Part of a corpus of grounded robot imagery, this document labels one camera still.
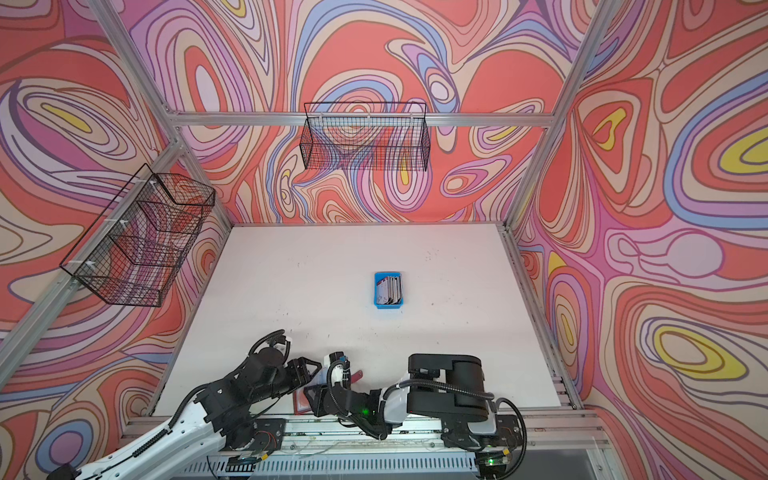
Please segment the red leather card holder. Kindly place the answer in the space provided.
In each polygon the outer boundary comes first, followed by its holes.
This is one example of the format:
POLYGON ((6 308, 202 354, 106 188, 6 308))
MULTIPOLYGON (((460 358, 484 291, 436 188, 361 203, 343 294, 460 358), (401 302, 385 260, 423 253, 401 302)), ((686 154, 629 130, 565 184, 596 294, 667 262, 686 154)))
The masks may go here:
MULTIPOLYGON (((351 375, 351 383, 354 384, 364 377, 362 370, 357 370, 351 375)), ((295 415, 308 415, 312 413, 312 409, 308 398, 304 393, 304 387, 293 393, 293 412, 295 415)))

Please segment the blue plastic tray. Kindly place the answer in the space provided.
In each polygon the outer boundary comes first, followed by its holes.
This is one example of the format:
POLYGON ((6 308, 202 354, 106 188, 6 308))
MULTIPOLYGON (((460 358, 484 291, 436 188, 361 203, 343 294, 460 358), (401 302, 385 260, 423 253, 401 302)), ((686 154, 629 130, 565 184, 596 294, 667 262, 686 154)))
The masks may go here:
POLYGON ((400 272, 377 272, 374 275, 374 306, 377 309, 399 309, 404 303, 400 272))

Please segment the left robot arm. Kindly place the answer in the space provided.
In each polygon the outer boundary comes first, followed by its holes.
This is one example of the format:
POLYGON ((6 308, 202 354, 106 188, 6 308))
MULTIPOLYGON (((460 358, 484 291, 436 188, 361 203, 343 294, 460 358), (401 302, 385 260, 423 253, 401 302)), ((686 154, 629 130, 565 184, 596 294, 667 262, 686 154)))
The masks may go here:
POLYGON ((173 415, 123 448, 81 467, 64 464, 49 479, 170 479, 193 461, 250 441, 251 407, 308 385, 323 364, 291 358, 283 329, 257 340, 231 372, 194 387, 173 415))

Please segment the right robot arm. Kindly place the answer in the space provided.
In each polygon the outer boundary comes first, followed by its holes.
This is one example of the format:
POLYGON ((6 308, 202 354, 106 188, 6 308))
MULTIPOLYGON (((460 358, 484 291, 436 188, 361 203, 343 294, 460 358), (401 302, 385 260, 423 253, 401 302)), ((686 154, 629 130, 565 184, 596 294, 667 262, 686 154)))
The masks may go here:
POLYGON ((416 353, 398 382, 368 392, 352 388, 351 361, 335 352, 301 388, 295 402, 321 418, 335 417, 345 428, 383 441, 410 416, 440 421, 444 446, 472 453, 499 448, 509 455, 527 446, 519 408, 485 389, 482 362, 472 355, 416 353))

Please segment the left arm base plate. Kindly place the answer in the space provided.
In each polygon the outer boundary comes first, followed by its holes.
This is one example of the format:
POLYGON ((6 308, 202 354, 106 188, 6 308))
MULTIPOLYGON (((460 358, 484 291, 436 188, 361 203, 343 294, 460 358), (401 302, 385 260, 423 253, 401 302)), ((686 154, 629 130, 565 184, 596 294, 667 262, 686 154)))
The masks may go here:
POLYGON ((283 418, 251 419, 226 435, 225 448, 256 453, 274 452, 282 448, 287 421, 283 418))

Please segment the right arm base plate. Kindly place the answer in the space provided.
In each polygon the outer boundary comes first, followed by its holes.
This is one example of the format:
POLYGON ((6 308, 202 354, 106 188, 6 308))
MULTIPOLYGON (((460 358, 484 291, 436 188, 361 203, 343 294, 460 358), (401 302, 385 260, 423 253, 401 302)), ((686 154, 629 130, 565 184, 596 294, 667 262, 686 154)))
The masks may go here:
POLYGON ((523 444, 523 427, 511 414, 490 414, 483 422, 441 421, 441 439, 446 447, 481 451, 490 447, 511 450, 523 444))

